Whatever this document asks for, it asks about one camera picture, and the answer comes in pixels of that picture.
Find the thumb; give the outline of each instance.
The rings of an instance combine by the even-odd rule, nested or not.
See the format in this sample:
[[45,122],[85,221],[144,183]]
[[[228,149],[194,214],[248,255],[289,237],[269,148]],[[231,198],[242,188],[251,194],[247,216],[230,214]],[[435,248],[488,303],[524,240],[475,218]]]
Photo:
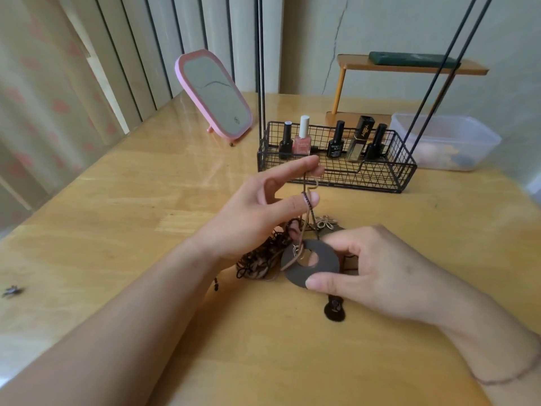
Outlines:
[[362,277],[342,273],[318,272],[306,280],[306,287],[311,291],[337,295],[361,302],[363,300]]
[[[312,208],[315,208],[319,203],[319,195],[316,192],[309,192],[306,196],[310,199]],[[274,225],[287,222],[291,218],[304,214],[307,210],[308,204],[303,194],[282,199],[268,206],[269,218],[273,221]]]

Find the curtain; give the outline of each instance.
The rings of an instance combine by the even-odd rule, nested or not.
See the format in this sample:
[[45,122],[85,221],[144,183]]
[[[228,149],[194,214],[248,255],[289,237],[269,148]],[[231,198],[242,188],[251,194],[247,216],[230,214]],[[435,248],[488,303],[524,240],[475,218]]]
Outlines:
[[58,0],[0,0],[0,237],[124,136]]

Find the mirror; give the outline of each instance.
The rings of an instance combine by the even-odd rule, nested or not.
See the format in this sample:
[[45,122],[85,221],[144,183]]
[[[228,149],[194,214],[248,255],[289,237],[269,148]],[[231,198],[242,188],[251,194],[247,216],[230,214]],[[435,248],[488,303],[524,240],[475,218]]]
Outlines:
[[252,112],[221,61],[208,50],[183,54],[176,75],[210,129],[233,141],[252,126]]

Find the wire basket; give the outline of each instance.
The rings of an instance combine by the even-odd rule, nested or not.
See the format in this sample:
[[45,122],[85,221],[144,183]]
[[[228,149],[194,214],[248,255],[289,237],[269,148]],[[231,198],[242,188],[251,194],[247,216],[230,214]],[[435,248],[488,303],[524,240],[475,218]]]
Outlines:
[[[278,146],[283,136],[283,125],[283,122],[276,121],[267,124],[263,138],[259,143],[258,171],[264,171],[306,156],[279,152]],[[291,125],[291,139],[295,139],[298,131],[299,124],[293,123]],[[400,136],[394,130],[387,130],[383,136],[382,144],[384,147],[379,159],[350,162],[346,160],[345,155],[354,131],[354,128],[344,128],[342,156],[329,158],[326,155],[327,145],[333,138],[334,127],[308,126],[308,134],[312,138],[311,154],[319,155],[320,164],[325,167],[325,173],[320,178],[319,184],[328,187],[401,193],[406,188],[417,165]],[[364,144],[361,159],[374,138],[374,132],[375,129],[372,129],[367,143]],[[302,179],[294,179],[290,182],[302,183]],[[314,179],[309,177],[307,177],[307,182],[315,183]]]

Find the plastic container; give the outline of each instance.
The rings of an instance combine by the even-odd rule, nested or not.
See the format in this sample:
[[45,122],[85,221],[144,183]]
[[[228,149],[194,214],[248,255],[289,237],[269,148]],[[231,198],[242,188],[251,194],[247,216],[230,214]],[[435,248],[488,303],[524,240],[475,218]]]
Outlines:
[[[415,114],[393,114],[389,129],[403,139],[414,117]],[[426,115],[419,115],[406,142],[408,150],[413,147],[425,121]],[[426,126],[413,159],[419,168],[471,171],[501,141],[498,134],[475,118],[436,115]]]

